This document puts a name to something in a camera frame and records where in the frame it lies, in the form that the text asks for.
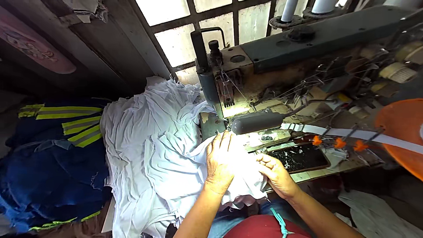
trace forearm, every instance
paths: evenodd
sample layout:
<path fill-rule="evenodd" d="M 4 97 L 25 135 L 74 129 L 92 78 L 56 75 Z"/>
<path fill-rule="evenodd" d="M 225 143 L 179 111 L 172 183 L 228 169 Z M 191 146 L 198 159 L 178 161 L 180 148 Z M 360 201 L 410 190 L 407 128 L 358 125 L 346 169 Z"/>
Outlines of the forearm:
<path fill-rule="evenodd" d="M 305 192 L 287 201 L 319 238 L 364 238 Z"/>
<path fill-rule="evenodd" d="M 219 209 L 223 194 L 212 191 L 207 184 L 198 196 L 184 221 L 179 226 L 174 238 L 206 238 L 216 212 Z"/>

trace window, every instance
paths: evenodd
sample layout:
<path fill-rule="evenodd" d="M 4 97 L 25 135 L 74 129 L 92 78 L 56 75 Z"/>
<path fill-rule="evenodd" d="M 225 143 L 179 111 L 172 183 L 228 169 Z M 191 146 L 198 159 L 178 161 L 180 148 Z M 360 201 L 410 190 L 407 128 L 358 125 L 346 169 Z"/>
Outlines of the window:
<path fill-rule="evenodd" d="M 220 49 L 281 32 L 268 22 L 281 15 L 287 0 L 136 0 L 151 31 L 179 80 L 198 82 L 195 52 L 190 33 L 195 29 L 218 26 L 220 32 L 203 33 L 208 42 L 217 39 Z M 308 0 L 298 0 L 295 14 L 302 16 Z"/>

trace hand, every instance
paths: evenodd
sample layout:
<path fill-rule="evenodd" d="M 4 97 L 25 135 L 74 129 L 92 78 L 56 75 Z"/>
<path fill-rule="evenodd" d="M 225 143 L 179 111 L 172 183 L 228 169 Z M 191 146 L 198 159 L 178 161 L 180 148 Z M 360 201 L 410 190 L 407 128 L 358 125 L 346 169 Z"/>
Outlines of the hand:
<path fill-rule="evenodd" d="M 281 198 L 288 200 L 302 192 L 278 159 L 258 154 L 256 160 L 259 162 L 258 170 L 269 178 L 271 187 Z"/>
<path fill-rule="evenodd" d="M 233 166 L 235 165 L 232 164 L 230 154 L 234 150 L 234 138 L 235 134 L 230 134 L 225 130 L 222 136 L 217 134 L 206 149 L 207 178 L 204 187 L 208 187 L 220 195 L 226 192 L 234 176 Z"/>

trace industrial sewing machine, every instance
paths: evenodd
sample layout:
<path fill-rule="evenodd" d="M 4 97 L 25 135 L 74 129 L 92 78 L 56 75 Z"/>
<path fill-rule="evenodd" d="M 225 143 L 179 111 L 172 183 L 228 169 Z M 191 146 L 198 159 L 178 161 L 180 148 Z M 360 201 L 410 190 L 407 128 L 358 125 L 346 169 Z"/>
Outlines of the industrial sewing machine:
<path fill-rule="evenodd" d="M 282 33 L 223 50 L 213 40 L 209 55 L 202 32 L 220 30 L 224 38 L 223 31 L 192 32 L 198 77 L 217 112 L 202 115 L 203 139 L 229 129 L 260 141 L 246 143 L 248 151 L 272 151 L 294 136 L 279 129 L 282 122 L 309 124 L 340 112 L 365 120 L 376 97 L 415 78 L 423 64 L 423 11 L 375 6 L 328 16 L 279 17 Z"/>

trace frosted glass pane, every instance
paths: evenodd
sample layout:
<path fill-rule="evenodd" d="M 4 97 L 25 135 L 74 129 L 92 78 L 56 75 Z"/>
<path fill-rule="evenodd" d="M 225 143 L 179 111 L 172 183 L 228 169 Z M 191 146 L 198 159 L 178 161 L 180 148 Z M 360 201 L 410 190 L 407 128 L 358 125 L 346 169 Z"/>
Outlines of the frosted glass pane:
<path fill-rule="evenodd" d="M 194 0 L 195 10 L 197 12 L 207 11 L 231 3 L 232 0 Z"/>
<path fill-rule="evenodd" d="M 195 52 L 190 36 L 192 31 L 194 25 L 188 24 L 154 34 L 172 67 L 194 61 Z"/>
<path fill-rule="evenodd" d="M 343 6 L 345 6 L 346 1 L 347 1 L 347 0 L 339 0 L 339 1 L 336 3 L 335 7 L 339 7 L 339 6 L 343 7 Z"/>
<path fill-rule="evenodd" d="M 233 42 L 233 17 L 232 12 L 224 15 L 217 16 L 215 18 L 206 19 L 204 21 L 200 21 L 200 28 L 206 27 L 215 27 L 218 26 L 223 30 L 223 34 L 225 35 L 225 44 L 229 44 L 230 46 L 234 45 Z M 210 31 L 203 33 L 204 44 L 206 46 L 207 53 L 210 53 L 209 49 L 209 41 L 211 40 L 218 40 L 219 41 L 219 49 L 223 49 L 223 42 L 222 42 L 222 34 L 220 31 Z"/>
<path fill-rule="evenodd" d="M 195 70 L 195 66 L 181 71 L 177 71 L 175 73 L 178 76 L 179 81 L 183 84 L 194 85 L 200 82 L 200 80 L 198 79 L 197 72 Z"/>
<path fill-rule="evenodd" d="M 270 2 L 239 10 L 239 43 L 266 37 Z"/>
<path fill-rule="evenodd" d="M 187 0 L 136 0 L 150 26 L 190 15 Z"/>
<path fill-rule="evenodd" d="M 276 7 L 275 7 L 275 14 L 273 17 L 281 16 L 283 13 L 283 9 L 285 8 L 285 3 L 287 0 L 277 0 Z M 298 0 L 297 8 L 295 9 L 294 14 L 302 17 L 302 11 L 307 7 L 308 0 Z M 277 33 L 281 33 L 281 29 L 273 29 L 271 31 L 271 35 L 275 35 Z"/>

